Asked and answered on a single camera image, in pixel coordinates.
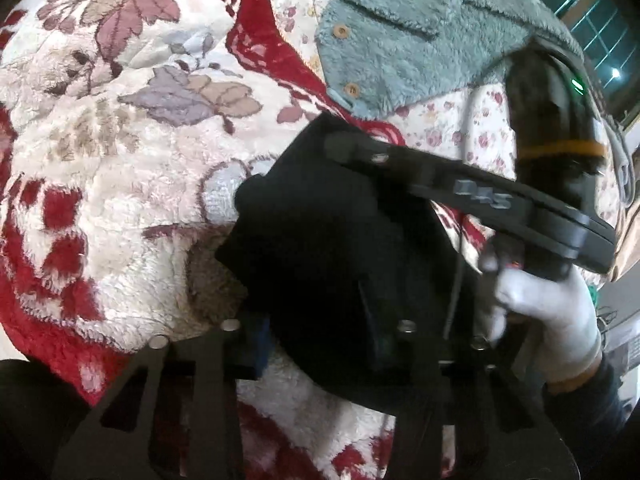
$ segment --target gloved hand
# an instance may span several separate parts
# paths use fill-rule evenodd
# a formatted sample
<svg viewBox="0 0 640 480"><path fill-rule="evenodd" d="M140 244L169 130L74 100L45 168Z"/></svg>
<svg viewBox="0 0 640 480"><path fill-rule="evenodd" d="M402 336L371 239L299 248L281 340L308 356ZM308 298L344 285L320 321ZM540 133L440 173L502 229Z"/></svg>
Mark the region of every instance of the gloved hand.
<svg viewBox="0 0 640 480"><path fill-rule="evenodd" d="M584 374L600 359L602 343L593 301L580 272L572 266L568 277L556 283L506 266L518 261L517 242L497 237L487 242L478 262L482 276L476 335L495 344L512 312L540 320L543 340L534 365L546 382L562 383Z"/></svg>

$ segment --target dark sleeve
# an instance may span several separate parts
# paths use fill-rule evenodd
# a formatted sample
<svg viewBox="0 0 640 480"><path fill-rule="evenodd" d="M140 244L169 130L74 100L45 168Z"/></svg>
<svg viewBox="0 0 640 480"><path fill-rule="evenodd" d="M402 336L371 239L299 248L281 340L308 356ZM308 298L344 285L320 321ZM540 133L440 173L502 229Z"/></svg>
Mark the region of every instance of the dark sleeve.
<svg viewBox="0 0 640 480"><path fill-rule="evenodd" d="M606 357L591 380L581 388L556 396L545 391L546 415L586 474L606 452L625 423L618 397L620 380Z"/></svg>

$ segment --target bed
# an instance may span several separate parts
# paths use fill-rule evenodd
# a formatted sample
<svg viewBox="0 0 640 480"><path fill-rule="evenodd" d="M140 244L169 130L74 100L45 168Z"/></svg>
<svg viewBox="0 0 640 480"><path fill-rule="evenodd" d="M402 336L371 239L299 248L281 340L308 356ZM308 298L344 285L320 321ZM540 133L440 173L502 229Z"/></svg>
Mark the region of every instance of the bed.
<svg viewBox="0 0 640 480"><path fill-rule="evenodd" d="M381 121L332 102L314 41L328 1L22 0L0 24L0 322L87 401L154 334L233 317L244 291L212 256L233 192L321 111L513 178L501 84L481 88L467 139L468 89ZM615 225L611 164L597 208ZM434 207L457 243L453 212ZM462 231L473 263L489 231ZM249 479L382 476L393 419L283 352L238 393Z"/></svg>

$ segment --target green light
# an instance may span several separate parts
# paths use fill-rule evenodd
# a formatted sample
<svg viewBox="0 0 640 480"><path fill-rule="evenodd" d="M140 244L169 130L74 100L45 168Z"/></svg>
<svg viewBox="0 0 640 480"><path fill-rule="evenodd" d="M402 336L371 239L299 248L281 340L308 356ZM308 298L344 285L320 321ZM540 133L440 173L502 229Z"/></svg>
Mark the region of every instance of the green light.
<svg viewBox="0 0 640 480"><path fill-rule="evenodd" d="M584 91L584 86L578 83L575 79L571 79L571 83L575 86L575 89L577 90L578 94L584 95L582 93Z"/></svg>

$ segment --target orange stripe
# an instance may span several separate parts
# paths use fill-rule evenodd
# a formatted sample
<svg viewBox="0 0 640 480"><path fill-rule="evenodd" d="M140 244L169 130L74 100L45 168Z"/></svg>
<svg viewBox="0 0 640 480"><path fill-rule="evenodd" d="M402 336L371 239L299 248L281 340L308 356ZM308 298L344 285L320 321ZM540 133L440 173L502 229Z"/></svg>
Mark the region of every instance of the orange stripe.
<svg viewBox="0 0 640 480"><path fill-rule="evenodd" d="M607 150L604 145L595 140L569 139L558 140L541 146L530 146L518 148L518 158L539 158L549 155L587 155L606 156Z"/></svg>

